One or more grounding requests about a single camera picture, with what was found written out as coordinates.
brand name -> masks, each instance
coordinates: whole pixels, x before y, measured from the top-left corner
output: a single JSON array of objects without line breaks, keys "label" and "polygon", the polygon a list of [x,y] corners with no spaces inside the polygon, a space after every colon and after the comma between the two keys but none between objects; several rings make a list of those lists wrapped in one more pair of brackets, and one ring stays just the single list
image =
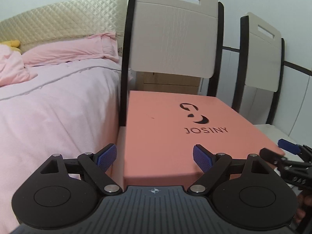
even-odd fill
[{"label": "brand name", "polygon": [[194,133],[194,134],[200,134],[200,133],[228,133],[227,128],[184,128],[186,134]]}]

pink box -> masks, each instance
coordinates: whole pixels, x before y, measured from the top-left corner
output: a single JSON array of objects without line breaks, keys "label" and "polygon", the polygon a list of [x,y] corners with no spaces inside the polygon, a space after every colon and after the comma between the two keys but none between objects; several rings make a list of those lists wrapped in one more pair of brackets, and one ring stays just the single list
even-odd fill
[{"label": "pink box", "polygon": [[189,187],[202,175],[192,155],[196,144],[234,159],[246,159],[264,147],[284,154],[265,134],[215,97],[130,92],[125,186]]}]

pink pillow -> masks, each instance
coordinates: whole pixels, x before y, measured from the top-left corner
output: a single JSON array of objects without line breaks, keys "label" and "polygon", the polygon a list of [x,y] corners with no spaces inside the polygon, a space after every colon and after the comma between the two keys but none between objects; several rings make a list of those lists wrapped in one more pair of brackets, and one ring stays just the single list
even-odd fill
[{"label": "pink pillow", "polygon": [[118,62],[115,32],[100,33],[87,38],[40,45],[22,54],[24,64],[39,66],[68,61],[108,58]]},{"label": "pink pillow", "polygon": [[29,81],[36,76],[24,67],[19,52],[0,44],[0,86]]}]

black wall trim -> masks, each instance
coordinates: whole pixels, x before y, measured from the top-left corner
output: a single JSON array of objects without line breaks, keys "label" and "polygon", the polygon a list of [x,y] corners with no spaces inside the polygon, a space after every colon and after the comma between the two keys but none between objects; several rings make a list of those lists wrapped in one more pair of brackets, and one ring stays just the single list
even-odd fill
[{"label": "black wall trim", "polygon": [[224,46],[224,47],[222,47],[222,49],[223,49],[223,50],[229,50],[229,51],[232,51],[232,52],[239,53],[239,49],[233,48],[233,47]]},{"label": "black wall trim", "polygon": [[289,68],[293,68],[293,69],[295,69],[295,70],[297,70],[297,71],[300,71],[300,72],[302,72],[302,73],[304,73],[304,74],[307,74],[307,75],[309,75],[309,76],[312,76],[312,71],[311,71],[311,70],[308,70],[307,68],[300,67],[299,65],[293,64],[293,63],[291,63],[291,62],[289,62],[289,61],[285,61],[285,62],[284,62],[284,65],[287,66],[287,67],[289,67]]},{"label": "black wall trim", "polygon": [[224,6],[221,2],[218,2],[218,34],[216,41],[216,59],[213,76],[209,79],[207,96],[215,97],[218,90],[221,60],[222,60],[222,48],[223,48],[223,32],[224,32]]},{"label": "black wall trim", "polygon": [[280,99],[280,90],[282,88],[282,83],[283,83],[284,64],[285,64],[284,58],[285,58],[285,41],[282,38],[282,55],[281,55],[281,61],[280,61],[280,80],[278,82],[277,92],[274,92],[274,94],[273,94],[270,112],[269,112],[268,118],[266,120],[266,124],[270,124],[270,125],[272,125],[272,123],[273,123],[275,113],[277,110],[278,101]]},{"label": "black wall trim", "polygon": [[120,91],[120,112],[119,126],[126,126],[127,101],[128,101],[128,68],[131,48],[132,24],[135,13],[135,0],[128,1],[126,23],[124,28],[124,46],[121,65],[121,91]]},{"label": "black wall trim", "polygon": [[239,112],[241,107],[241,101],[243,98],[246,73],[247,73],[247,63],[248,63],[248,52],[249,52],[249,17],[241,17],[241,43],[240,43],[240,53],[238,60],[238,71],[236,78],[236,85],[234,91],[234,97],[232,102],[232,108]]}]

wooden cabinet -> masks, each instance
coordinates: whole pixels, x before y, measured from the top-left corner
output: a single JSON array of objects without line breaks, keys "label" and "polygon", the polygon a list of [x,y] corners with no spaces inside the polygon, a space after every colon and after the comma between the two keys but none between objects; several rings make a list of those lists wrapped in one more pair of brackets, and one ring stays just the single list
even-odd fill
[{"label": "wooden cabinet", "polygon": [[197,95],[199,83],[198,77],[138,72],[136,90]]}]

